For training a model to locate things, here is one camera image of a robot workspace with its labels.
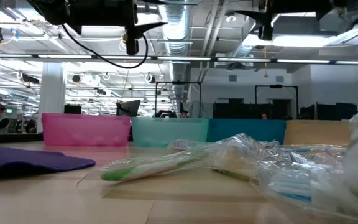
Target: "black cable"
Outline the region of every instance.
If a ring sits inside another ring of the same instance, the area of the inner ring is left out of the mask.
[[[126,67],[126,66],[122,66],[122,65],[118,65],[114,62],[110,62],[109,60],[105,59],[103,56],[101,56],[100,54],[98,54],[97,52],[95,52],[94,50],[92,49],[89,49],[88,47],[85,47],[83,44],[79,43],[67,30],[66,26],[64,24],[62,24],[63,26],[63,29],[65,30],[65,32],[67,33],[67,35],[69,36],[69,38],[74,41],[74,43],[78,44],[80,47],[86,49],[86,50],[89,50],[90,52],[92,52],[93,54],[95,54],[96,56],[98,56],[101,60],[104,60],[105,62],[111,64],[111,65],[114,65],[114,66],[117,66],[119,68],[123,68],[123,69],[133,69],[133,68],[137,68],[139,66],[141,66],[146,60],[147,60],[147,54],[149,53],[149,45],[147,44],[147,39],[146,39],[146,36],[144,34],[142,34],[142,37],[144,39],[144,42],[145,42],[145,45],[146,45],[146,52],[145,52],[145,55],[144,55],[144,58],[143,60],[138,63],[137,65],[135,66],[131,66],[131,67]]]

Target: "teal plastic bin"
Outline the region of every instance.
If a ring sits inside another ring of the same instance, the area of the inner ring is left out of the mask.
[[[202,118],[132,118],[137,147],[167,147],[177,139],[206,142],[208,126]]]
[[[286,121],[256,119],[211,119],[208,142],[220,141],[239,133],[245,133],[258,141],[277,140],[284,144]]]

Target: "purple mat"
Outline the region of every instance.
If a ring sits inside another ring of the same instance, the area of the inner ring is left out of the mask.
[[[0,178],[50,174],[95,165],[91,159],[65,156],[61,152],[28,151],[0,147]]]

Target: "wooden table surface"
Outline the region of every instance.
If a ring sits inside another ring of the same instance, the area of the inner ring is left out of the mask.
[[[97,162],[73,172],[0,180],[1,224],[292,223],[248,182],[210,169],[189,167],[121,183],[92,175],[107,161],[173,153],[168,149],[0,146],[62,151]]]

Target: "pink plastic bin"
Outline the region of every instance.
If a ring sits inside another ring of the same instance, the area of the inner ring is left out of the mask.
[[[128,145],[131,118],[82,114],[42,114],[46,146]]]

